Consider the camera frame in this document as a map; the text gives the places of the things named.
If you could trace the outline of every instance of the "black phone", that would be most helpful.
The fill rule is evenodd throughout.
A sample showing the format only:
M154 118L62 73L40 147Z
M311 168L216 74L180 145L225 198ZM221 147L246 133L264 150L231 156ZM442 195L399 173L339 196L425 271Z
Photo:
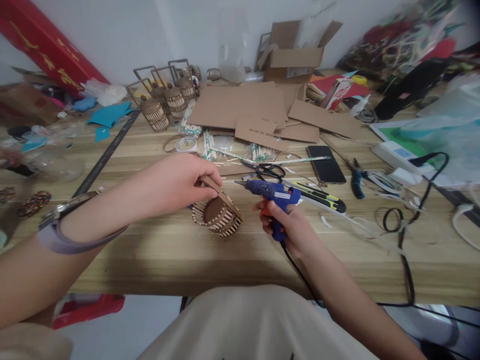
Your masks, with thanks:
M342 170L340 169L337 160L335 160L332 150L328 146L307 146L306 153L311 158L320 156L329 156L328 160L311 161L311 166L315 172L316 178L319 182L325 184L345 184L345 179Z

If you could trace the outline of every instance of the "wrist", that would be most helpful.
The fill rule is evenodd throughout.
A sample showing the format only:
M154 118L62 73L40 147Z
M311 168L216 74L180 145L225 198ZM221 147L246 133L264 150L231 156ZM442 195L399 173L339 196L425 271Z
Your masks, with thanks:
M76 243L89 243L130 224L121 196L108 191L88 200L60 221L61 233Z

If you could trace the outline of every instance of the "teal felt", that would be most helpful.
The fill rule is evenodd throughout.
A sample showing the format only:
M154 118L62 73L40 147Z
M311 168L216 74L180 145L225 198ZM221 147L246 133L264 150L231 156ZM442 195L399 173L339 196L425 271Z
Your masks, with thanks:
M111 128L115 121L133 111L133 109L129 108L130 104L130 102L124 102L102 107L95 111L86 123L95 123Z

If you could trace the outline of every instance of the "watch strap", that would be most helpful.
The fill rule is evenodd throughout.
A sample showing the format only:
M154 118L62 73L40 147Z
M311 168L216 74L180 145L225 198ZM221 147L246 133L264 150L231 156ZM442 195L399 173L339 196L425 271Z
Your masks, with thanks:
M91 242L75 242L64 236L59 227L59 220L54 219L51 223L43 227L38 233L37 238L40 243L47 249L57 254L74 255L87 252L98 248L103 244L115 239L123 233L128 225L114 232L107 237Z

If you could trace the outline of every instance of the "glue gun cord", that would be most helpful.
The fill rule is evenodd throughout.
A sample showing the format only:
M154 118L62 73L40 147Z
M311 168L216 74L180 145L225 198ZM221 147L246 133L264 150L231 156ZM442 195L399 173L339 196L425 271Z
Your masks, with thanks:
M286 257L288 258L288 260L290 260L291 264L293 265L293 267L295 268L296 272L300 275L301 279L303 280L303 282L305 283L306 287L308 288L308 290L310 290L310 293L313 297L313 299L315 300L316 304L321 307L321 308L325 308L325 304L323 301L319 300L317 298L317 296L315 295L312 287L310 286L309 282L307 281L307 279L305 278L305 276L302 274L302 272L300 271L300 269L298 268L298 266L295 264L295 262L292 260L292 258L290 257L290 254L287 250L287 246L285 245L285 242L284 241L280 241L280 245L281 245L281 248L283 249L283 251L285 252L285 255Z

